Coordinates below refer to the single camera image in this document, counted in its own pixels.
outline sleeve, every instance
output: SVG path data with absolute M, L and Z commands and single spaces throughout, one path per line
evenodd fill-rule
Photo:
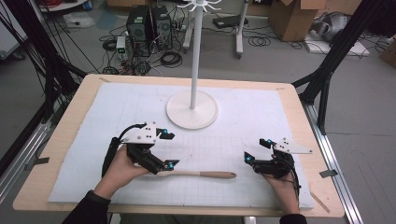
M 106 224 L 109 204 L 110 200 L 97 196 L 90 190 L 63 224 Z
M 285 215 L 279 220 L 280 224 L 307 224 L 306 218 L 300 214 Z

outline gray floor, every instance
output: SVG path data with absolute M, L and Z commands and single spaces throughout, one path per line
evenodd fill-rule
M 105 51 L 100 36 L 125 23 L 122 13 L 95 6 L 89 12 L 95 25 L 72 30 L 70 35 L 88 58 L 99 67 Z M 204 27 L 212 27 L 214 15 L 204 18 Z M 264 18 L 249 18 L 250 28 L 266 25 Z M 92 71 L 88 61 L 62 35 L 72 63 Z M 367 48 L 372 42 L 362 40 Z M 272 39 L 267 47 L 252 47 L 244 39 L 244 54 L 235 54 L 234 35 L 203 31 L 200 78 L 291 83 L 315 71 L 325 55 L 294 49 Z M 396 68 L 378 58 L 348 56 L 336 70 L 330 89 L 326 131 L 343 170 L 349 189 L 364 223 L 396 223 Z M 178 68 L 157 67 L 149 76 L 190 77 L 192 50 L 182 54 Z M 43 102 L 38 79 L 29 60 L 0 63 L 0 156 L 3 156 L 29 119 Z M 59 223 L 66 213 L 33 213 L 12 209 L 12 202 L 28 172 L 19 178 L 13 190 L 0 204 L 2 223 Z M 340 218 L 309 218 L 310 223 L 347 223 Z M 258 223 L 277 223 L 277 218 L 259 217 Z

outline computer tower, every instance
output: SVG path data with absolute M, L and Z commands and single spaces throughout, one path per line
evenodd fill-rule
M 126 22 L 134 56 L 148 57 L 153 40 L 152 23 L 148 6 L 132 6 Z
M 172 21 L 166 6 L 154 6 L 151 13 L 158 49 L 172 49 Z

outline hand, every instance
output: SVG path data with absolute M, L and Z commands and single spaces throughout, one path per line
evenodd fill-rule
M 123 186 L 129 184 L 134 178 L 145 175 L 149 171 L 143 167 L 135 166 L 126 154 L 126 146 L 123 145 L 116 153 L 105 176 L 93 191 L 96 195 L 106 199 L 116 193 Z
M 276 197 L 279 199 L 280 206 L 284 215 L 300 214 L 298 199 L 294 189 L 293 177 L 291 173 L 284 175 L 280 179 L 275 179 L 269 175 L 263 175 L 264 179 L 273 188 Z

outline table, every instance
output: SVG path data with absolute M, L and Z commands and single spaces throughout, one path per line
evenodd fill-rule
M 14 201 L 16 210 L 29 211 L 71 211 L 75 203 L 49 203 L 47 201 L 57 179 L 64 155 L 73 143 L 78 127 L 84 120 L 95 95 L 104 82 L 180 85 L 190 86 L 189 78 L 171 77 L 122 77 L 109 75 L 88 75 L 84 78 L 73 101 L 65 111 L 61 121 L 48 141 L 41 157 L 49 157 L 49 163 L 35 166 Z M 231 80 L 200 79 L 198 86 L 237 88 L 277 91 L 289 122 L 294 141 L 313 150 L 311 155 L 300 155 L 307 176 L 315 208 L 304 210 L 307 217 L 341 217 L 344 209 L 332 180 L 322 178 L 319 172 L 327 170 L 322 159 L 315 136 L 308 123 L 297 92 L 290 84 L 246 82 Z M 203 206 L 159 206 L 111 204 L 109 212 L 147 213 L 147 214 L 183 214 L 183 215 L 222 215 L 222 216 L 280 216 L 272 209 L 241 207 L 203 207 Z

